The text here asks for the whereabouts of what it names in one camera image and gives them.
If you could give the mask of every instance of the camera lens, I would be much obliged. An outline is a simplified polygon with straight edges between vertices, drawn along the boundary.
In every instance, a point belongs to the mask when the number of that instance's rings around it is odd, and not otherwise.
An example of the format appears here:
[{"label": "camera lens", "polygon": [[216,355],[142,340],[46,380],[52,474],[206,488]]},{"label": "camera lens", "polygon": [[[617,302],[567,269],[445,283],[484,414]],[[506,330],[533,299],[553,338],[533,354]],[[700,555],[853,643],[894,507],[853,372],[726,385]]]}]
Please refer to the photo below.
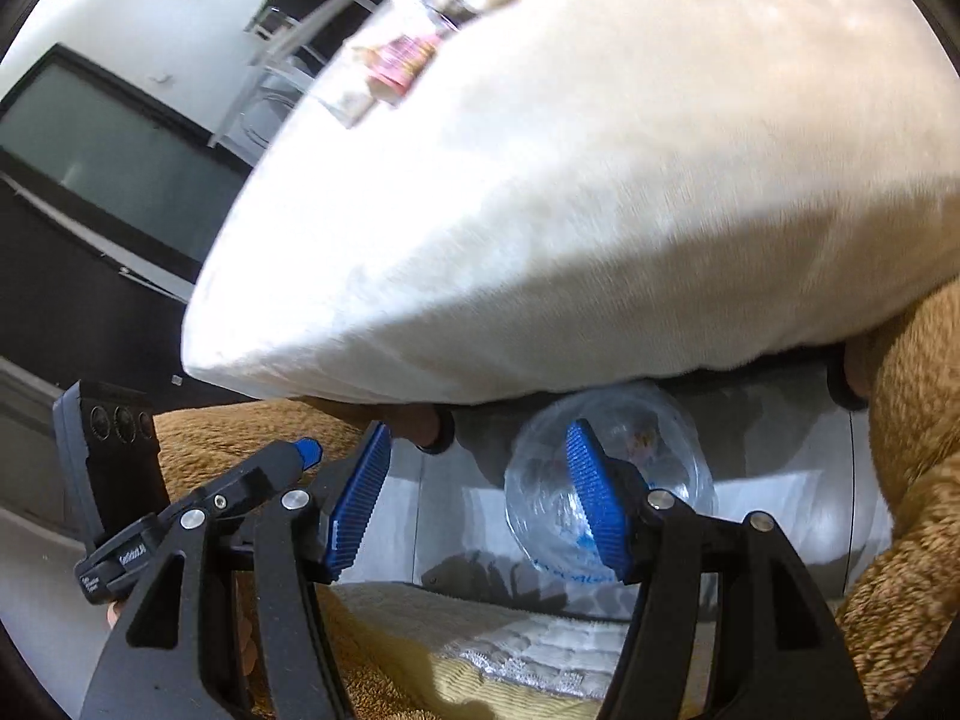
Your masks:
[{"label": "camera lens", "polygon": [[140,412],[136,418],[140,423],[140,432],[147,439],[152,439],[154,437],[154,420],[150,419],[150,415],[145,412]]},{"label": "camera lens", "polygon": [[90,412],[90,430],[100,440],[106,440],[110,435],[110,417],[103,406],[94,406]]},{"label": "camera lens", "polygon": [[136,438],[136,420],[130,413],[130,409],[125,406],[118,406],[113,412],[113,419],[117,423],[117,436],[125,443],[130,443]]}]

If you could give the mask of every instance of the blue tip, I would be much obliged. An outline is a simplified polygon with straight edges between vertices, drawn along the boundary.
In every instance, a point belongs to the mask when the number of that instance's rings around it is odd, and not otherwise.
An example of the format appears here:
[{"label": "blue tip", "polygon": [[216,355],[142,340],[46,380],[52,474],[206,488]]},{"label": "blue tip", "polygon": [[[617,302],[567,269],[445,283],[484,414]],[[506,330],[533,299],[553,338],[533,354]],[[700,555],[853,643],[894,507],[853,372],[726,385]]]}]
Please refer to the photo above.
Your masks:
[{"label": "blue tip", "polygon": [[623,581],[632,561],[627,548],[627,514],[607,474],[603,452],[589,422],[578,419],[566,431],[566,465],[587,514],[597,552],[604,565]]},{"label": "blue tip", "polygon": [[367,523],[390,470],[390,430],[384,424],[374,428],[353,475],[330,517],[330,538],[323,564],[334,579],[356,560]]},{"label": "blue tip", "polygon": [[323,459],[323,447],[313,439],[296,440],[294,446],[296,451],[301,453],[301,458],[304,459],[304,471],[312,469]]}]

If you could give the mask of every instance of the white wall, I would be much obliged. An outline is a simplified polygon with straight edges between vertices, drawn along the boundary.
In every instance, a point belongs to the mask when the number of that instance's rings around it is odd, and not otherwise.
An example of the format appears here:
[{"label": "white wall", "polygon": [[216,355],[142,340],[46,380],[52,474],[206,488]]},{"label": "white wall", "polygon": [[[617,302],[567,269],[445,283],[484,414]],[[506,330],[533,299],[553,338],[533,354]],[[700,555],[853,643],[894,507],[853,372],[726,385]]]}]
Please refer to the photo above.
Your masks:
[{"label": "white wall", "polygon": [[259,41],[264,0],[41,0],[0,63],[0,97],[61,43],[213,130]]}]

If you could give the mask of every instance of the metal rivet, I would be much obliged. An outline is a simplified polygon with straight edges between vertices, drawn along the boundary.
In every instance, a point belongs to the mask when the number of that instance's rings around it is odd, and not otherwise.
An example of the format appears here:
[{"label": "metal rivet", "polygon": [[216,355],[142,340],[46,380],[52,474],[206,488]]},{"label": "metal rivet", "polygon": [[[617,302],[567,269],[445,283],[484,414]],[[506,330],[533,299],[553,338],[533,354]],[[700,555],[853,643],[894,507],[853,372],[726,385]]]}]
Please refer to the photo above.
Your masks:
[{"label": "metal rivet", "polygon": [[280,503],[283,504],[283,507],[290,509],[291,512],[295,509],[302,509],[309,501],[310,493],[306,490],[290,490],[289,493],[286,493],[280,498]]},{"label": "metal rivet", "polygon": [[647,503],[658,512],[669,509],[673,506],[674,502],[675,498],[666,490],[652,490],[651,493],[647,495]]},{"label": "metal rivet", "polygon": [[770,533],[776,527],[776,522],[767,512],[754,512],[750,515],[750,525],[760,533]]},{"label": "metal rivet", "polygon": [[184,512],[184,516],[181,517],[181,525],[184,526],[186,530],[192,531],[194,528],[199,528],[200,525],[203,525],[205,519],[206,514],[204,514],[201,509],[190,509],[189,512]]}]

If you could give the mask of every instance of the white chair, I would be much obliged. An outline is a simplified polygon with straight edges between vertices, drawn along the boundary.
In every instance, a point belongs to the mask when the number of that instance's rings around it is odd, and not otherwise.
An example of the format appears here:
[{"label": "white chair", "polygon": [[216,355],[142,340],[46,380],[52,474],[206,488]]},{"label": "white chair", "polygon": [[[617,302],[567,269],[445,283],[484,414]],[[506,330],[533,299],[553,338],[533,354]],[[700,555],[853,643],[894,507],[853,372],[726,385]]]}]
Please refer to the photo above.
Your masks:
[{"label": "white chair", "polygon": [[[248,105],[258,97],[268,76],[276,76],[285,80],[294,87],[294,94],[304,93],[313,83],[313,76],[310,76],[301,67],[296,66],[292,61],[294,55],[306,47],[320,33],[320,30],[352,4],[358,4],[371,13],[377,7],[376,3],[371,0],[326,0],[301,22],[284,17],[285,23],[288,25],[287,28],[280,28],[272,33],[262,49],[251,57],[251,71],[229,109],[227,109],[227,113],[221,119],[219,127],[213,132],[206,144],[213,148],[224,140],[227,132],[232,129],[234,122],[243,115]],[[255,20],[251,24],[251,29],[256,30],[261,20],[262,18]],[[320,64],[325,64],[322,57],[314,52],[311,52],[311,55],[318,59]],[[277,90],[269,89],[266,91],[275,95]]]}]

